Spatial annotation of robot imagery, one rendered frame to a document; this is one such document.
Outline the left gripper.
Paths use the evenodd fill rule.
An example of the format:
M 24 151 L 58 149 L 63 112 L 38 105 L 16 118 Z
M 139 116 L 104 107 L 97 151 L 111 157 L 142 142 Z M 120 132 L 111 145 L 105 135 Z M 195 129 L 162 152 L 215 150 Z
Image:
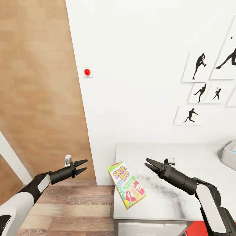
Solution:
M 78 170 L 76 170 L 76 167 L 78 167 L 79 165 L 82 165 L 83 163 L 87 161 L 88 160 L 85 159 L 85 160 L 75 161 L 74 163 L 70 162 L 70 166 L 60 169 L 58 171 L 60 181 L 63 181 L 69 177 L 75 178 L 75 175 L 77 176 L 81 172 L 85 171 L 87 169 L 86 167 L 82 169 L 78 169 Z

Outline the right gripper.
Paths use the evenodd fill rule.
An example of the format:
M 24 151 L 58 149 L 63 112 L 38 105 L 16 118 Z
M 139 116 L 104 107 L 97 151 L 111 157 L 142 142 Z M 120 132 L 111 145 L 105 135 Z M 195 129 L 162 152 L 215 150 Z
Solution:
M 173 186 L 182 189 L 186 181 L 186 176 L 183 173 L 172 168 L 170 164 L 163 164 L 150 158 L 147 158 L 146 161 L 150 164 L 145 162 L 144 165 L 155 172 L 160 179 L 163 179 Z

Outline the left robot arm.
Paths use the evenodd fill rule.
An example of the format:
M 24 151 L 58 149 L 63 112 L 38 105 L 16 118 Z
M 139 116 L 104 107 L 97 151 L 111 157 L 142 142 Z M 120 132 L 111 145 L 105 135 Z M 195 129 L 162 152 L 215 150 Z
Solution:
M 88 160 L 72 162 L 71 155 L 65 156 L 65 167 L 55 172 L 49 171 L 35 176 L 29 184 L 0 206 L 0 236 L 16 236 L 33 205 L 48 185 L 75 178 L 87 168 L 76 170 Z

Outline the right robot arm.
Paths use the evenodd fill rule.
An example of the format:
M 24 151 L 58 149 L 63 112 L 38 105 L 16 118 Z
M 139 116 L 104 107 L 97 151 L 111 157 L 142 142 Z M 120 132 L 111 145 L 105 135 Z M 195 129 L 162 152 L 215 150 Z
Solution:
M 236 236 L 236 222 L 228 209 L 221 207 L 221 196 L 217 187 L 197 177 L 190 178 L 176 170 L 175 158 L 166 158 L 164 163 L 146 159 L 144 163 L 160 179 L 183 190 L 199 200 L 202 217 L 209 236 Z

